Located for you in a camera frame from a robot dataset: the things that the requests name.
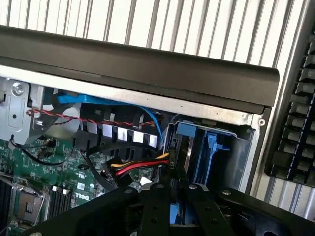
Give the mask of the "blue plastic disk carrier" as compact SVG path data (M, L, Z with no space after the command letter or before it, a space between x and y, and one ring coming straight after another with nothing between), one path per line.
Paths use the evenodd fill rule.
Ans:
M176 134L188 139L184 170L189 180L206 185L214 155L218 151L230 151L228 146L219 143L220 136L231 137L232 133L223 129L181 121L177 125Z

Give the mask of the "silver disk bay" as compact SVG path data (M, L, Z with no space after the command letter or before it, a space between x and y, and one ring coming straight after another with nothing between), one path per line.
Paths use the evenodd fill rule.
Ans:
M162 122L164 135L163 150L164 152L174 150L174 162L177 166L180 166L183 169L184 159L186 157L185 150L188 147L188 139L187 137L176 134L177 125L181 121L223 129L232 133L231 137L220 136L219 143L228 146L230 151L218 151L214 155L209 179L205 186L209 189L228 187L245 192L250 175L250 163L253 160L256 146L256 131L246 125L238 126L182 115L175 115L171 118L164 119Z

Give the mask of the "black plastic fan shroud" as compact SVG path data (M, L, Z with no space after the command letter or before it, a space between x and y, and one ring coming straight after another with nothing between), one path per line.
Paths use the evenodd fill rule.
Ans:
M80 151L118 142L138 142L157 148L161 142L153 119L135 106L82 104L79 120L72 142Z

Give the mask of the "green motherboard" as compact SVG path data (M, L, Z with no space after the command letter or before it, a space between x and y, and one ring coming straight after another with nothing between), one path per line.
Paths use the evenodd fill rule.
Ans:
M71 189L71 208L121 186L140 189L151 181L168 154L150 145L106 145L87 155L72 141L42 136L29 145L0 140L0 236L20 236L35 225L18 224L13 217L14 188L20 185L46 194L39 223L47 219L51 187Z

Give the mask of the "CPU socket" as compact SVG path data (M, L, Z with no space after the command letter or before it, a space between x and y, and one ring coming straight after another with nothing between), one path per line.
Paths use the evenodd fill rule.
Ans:
M18 224L36 225L39 222L46 194L26 185L14 188L13 217Z

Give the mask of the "black keyboard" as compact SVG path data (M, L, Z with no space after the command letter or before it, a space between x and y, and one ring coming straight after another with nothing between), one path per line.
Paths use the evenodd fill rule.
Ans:
M267 175L315 188L315 31L306 45Z

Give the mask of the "black open PC case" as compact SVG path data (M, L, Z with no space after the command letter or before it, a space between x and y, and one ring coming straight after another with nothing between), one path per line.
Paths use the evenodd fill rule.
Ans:
M209 189L189 182L184 169L174 162L175 151L163 150L163 120L182 115L254 129L256 146L242 192L249 195L279 83L279 73L272 68L6 26L0 26L0 77L61 90L57 102L78 104L79 111L82 104L95 104L135 106L147 112L161 138L156 151L169 158L151 181L136 190L141 192L149 183L169 187L167 236L205 236L188 189L200 185L216 192L227 187ZM79 121L80 116L34 111L65 118L67 123Z

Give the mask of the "silver metal drive bracket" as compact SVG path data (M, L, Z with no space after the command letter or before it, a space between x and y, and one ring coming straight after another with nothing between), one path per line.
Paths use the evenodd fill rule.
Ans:
M78 131L80 121L43 113L34 109L47 110L54 114L67 112L79 116L79 105L61 105L57 96L61 90L29 84L10 78L0 77L0 139L18 144L30 144L42 135L71 139Z

